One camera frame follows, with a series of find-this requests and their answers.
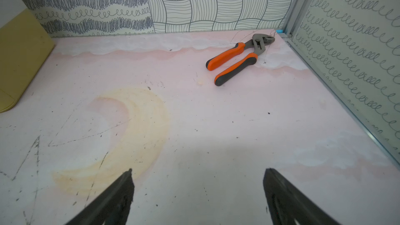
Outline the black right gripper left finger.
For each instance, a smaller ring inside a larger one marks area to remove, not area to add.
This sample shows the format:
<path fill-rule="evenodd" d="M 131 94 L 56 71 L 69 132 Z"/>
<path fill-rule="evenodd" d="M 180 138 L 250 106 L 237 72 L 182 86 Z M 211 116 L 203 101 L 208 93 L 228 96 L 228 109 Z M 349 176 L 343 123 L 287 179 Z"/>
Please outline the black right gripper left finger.
<path fill-rule="evenodd" d="M 67 224 L 125 225 L 134 196 L 132 170 L 125 171 Z"/>

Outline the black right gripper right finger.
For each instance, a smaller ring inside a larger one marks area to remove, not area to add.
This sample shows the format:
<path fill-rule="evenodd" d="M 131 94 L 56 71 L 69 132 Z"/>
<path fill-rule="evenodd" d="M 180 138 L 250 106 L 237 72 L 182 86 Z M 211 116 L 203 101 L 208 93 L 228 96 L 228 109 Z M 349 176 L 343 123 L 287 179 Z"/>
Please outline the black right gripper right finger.
<path fill-rule="evenodd" d="M 266 169 L 263 186 L 274 225 L 338 224 L 277 170 Z"/>

